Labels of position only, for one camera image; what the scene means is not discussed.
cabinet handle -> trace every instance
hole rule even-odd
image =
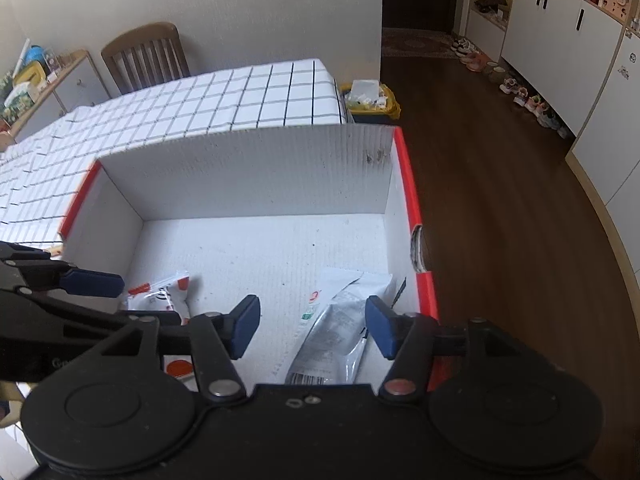
[[[584,16],[584,9],[580,9],[580,18],[578,18],[578,25],[576,25],[575,30],[580,30],[580,26],[582,25],[582,17]]]

wooden chair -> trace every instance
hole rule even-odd
[[[101,54],[122,94],[190,76],[173,23],[134,28],[111,41]]]

doormat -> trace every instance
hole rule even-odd
[[[382,29],[382,57],[436,57],[457,59],[453,38],[444,32],[412,28]]]

cardboard box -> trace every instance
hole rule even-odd
[[[61,234],[65,260],[127,286],[187,269],[192,316],[257,294],[260,327],[235,362],[249,391],[293,343],[324,266],[389,272],[392,294],[406,279],[396,310],[437,317],[411,166],[390,126],[260,128],[113,153],[88,173]],[[371,342],[358,381],[377,387],[389,365]]]

white tablecloth with black grid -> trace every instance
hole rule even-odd
[[[97,157],[229,130],[340,124],[346,111],[318,59],[221,70],[81,107],[0,154],[0,240],[60,243],[60,223]]]

